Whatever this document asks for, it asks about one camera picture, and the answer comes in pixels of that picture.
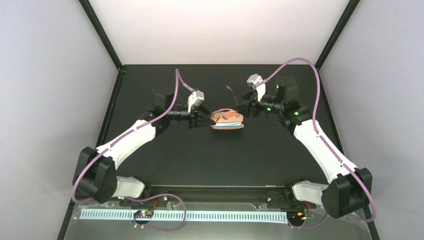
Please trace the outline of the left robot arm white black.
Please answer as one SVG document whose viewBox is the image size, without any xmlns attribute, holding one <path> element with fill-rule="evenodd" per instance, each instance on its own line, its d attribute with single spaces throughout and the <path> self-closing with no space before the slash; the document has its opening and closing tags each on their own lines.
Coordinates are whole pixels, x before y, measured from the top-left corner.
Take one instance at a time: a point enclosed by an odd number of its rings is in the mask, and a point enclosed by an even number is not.
<svg viewBox="0 0 424 240">
<path fill-rule="evenodd" d="M 85 147 L 79 154 L 72 188 L 72 200 L 76 192 L 87 195 L 86 201 L 105 203 L 111 198 L 137 199 L 145 184 L 135 177 L 117 175 L 119 166 L 137 149 L 162 134 L 173 122 L 186 121 L 188 127 L 197 128 L 212 124 L 201 104 L 204 93 L 195 90 L 187 104 L 176 104 L 177 95 L 156 94 L 154 103 L 125 132 L 97 148 Z"/>
</svg>

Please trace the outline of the brown plaid glasses case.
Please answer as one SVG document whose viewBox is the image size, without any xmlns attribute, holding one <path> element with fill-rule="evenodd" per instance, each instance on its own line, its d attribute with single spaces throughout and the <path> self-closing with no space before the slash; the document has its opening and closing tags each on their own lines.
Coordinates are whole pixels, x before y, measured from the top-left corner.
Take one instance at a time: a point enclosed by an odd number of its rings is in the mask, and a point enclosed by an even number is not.
<svg viewBox="0 0 424 240">
<path fill-rule="evenodd" d="M 244 116 L 232 108 L 222 108 L 209 114 L 214 130 L 238 130 L 244 128 Z"/>
</svg>

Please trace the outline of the pink transparent sunglasses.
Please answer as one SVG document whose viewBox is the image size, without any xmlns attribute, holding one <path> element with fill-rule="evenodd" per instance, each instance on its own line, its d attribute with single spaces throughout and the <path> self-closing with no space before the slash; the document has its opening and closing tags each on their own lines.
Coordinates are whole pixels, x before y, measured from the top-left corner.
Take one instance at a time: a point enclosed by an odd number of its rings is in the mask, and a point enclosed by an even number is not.
<svg viewBox="0 0 424 240">
<path fill-rule="evenodd" d="M 215 123 L 237 122 L 242 119 L 241 115 L 233 108 L 221 108 L 210 114 Z"/>
</svg>

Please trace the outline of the light blue cleaning cloth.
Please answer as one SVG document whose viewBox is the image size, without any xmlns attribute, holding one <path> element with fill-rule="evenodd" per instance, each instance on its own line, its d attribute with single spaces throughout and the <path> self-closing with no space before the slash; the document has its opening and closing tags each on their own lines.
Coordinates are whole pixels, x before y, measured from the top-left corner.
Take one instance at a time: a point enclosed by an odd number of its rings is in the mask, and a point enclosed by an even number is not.
<svg viewBox="0 0 424 240">
<path fill-rule="evenodd" d="M 244 127 L 244 124 L 240 121 L 235 122 L 217 122 L 214 125 L 211 125 L 213 129 L 241 129 Z"/>
</svg>

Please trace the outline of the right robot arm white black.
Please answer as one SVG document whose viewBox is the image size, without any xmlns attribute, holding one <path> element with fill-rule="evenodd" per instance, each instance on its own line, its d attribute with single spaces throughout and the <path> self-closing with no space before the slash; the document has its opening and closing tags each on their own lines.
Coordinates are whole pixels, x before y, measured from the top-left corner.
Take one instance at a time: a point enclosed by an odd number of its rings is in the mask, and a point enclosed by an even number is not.
<svg viewBox="0 0 424 240">
<path fill-rule="evenodd" d="M 330 141 L 310 111 L 300 104 L 299 86 L 290 76 L 276 82 L 275 95 L 269 95 L 262 77 L 247 79 L 250 91 L 236 110 L 245 117 L 258 117 L 260 112 L 276 114 L 278 124 L 286 128 L 312 155 L 323 171 L 327 184 L 300 180 L 289 185 L 285 204 L 293 210 L 305 202 L 322 206 L 334 219 L 351 215 L 372 205 L 373 176 L 367 168 L 359 169 Z"/>
</svg>

